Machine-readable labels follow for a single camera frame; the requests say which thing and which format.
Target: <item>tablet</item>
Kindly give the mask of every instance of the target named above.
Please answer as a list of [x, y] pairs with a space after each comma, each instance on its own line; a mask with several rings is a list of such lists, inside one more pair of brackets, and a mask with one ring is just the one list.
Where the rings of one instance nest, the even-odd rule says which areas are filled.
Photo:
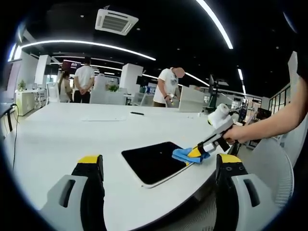
[[172, 158], [180, 148], [172, 142], [123, 151], [122, 155], [142, 185], [152, 188], [183, 171], [186, 164]]

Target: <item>potted plant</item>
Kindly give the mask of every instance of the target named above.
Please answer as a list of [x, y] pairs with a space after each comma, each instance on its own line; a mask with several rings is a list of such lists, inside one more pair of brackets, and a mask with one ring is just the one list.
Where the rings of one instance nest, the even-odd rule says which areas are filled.
[[119, 89], [119, 87], [117, 85], [110, 85], [109, 86], [109, 90], [112, 92], [116, 92]]
[[24, 80], [21, 80], [20, 83], [18, 84], [18, 90], [23, 91], [26, 88], [26, 83]]

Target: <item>black cable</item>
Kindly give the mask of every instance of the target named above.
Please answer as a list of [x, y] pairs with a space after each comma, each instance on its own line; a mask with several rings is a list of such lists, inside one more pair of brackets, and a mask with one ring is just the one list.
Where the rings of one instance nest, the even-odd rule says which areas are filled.
[[13, 104], [13, 106], [17, 107], [17, 120], [16, 120], [16, 132], [15, 132], [15, 141], [14, 141], [14, 156], [13, 156], [13, 170], [15, 166], [15, 155], [16, 155], [16, 140], [17, 140], [17, 127], [18, 127], [18, 117], [19, 117], [19, 108], [16, 104]]

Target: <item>man in white shirt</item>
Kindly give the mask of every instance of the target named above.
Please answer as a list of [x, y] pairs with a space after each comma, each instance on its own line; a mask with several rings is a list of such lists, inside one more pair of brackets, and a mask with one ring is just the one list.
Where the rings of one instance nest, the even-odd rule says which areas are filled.
[[90, 67], [91, 58], [85, 58], [85, 65], [78, 68], [75, 72], [75, 103], [90, 102], [90, 88], [94, 83], [94, 69]]
[[185, 71], [181, 67], [166, 68], [158, 77], [158, 84], [153, 98], [154, 107], [165, 107], [171, 100], [171, 95], [180, 99], [179, 78], [183, 78]]

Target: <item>woman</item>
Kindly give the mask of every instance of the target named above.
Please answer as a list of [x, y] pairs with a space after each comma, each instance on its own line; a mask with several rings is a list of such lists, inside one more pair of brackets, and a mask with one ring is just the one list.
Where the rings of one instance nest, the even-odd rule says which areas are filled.
[[71, 87], [69, 86], [69, 72], [64, 71], [61, 74], [61, 77], [58, 82], [58, 88], [59, 88], [59, 95], [60, 95], [60, 102], [62, 103], [67, 103], [67, 102], [72, 102], [72, 90]]

